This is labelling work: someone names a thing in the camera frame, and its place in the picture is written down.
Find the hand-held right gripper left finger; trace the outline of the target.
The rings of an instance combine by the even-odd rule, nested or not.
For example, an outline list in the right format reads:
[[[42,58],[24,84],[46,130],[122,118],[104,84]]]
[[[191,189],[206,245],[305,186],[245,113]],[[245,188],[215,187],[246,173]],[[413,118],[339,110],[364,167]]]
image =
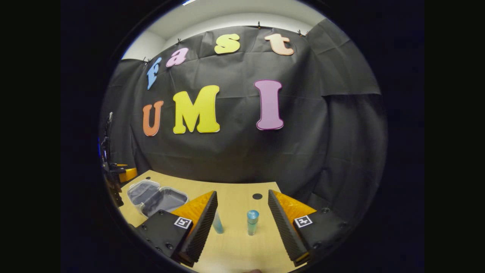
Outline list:
[[[209,191],[173,212],[156,211],[135,231],[158,254],[193,267],[204,250],[217,207],[217,191]]]

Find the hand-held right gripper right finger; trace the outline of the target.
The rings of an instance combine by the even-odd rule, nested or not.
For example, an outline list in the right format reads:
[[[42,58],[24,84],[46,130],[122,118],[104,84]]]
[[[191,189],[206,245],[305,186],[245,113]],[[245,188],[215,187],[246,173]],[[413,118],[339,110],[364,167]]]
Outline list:
[[[275,190],[268,191],[268,206],[296,267],[321,261],[353,230],[350,222],[328,207],[316,210]]]

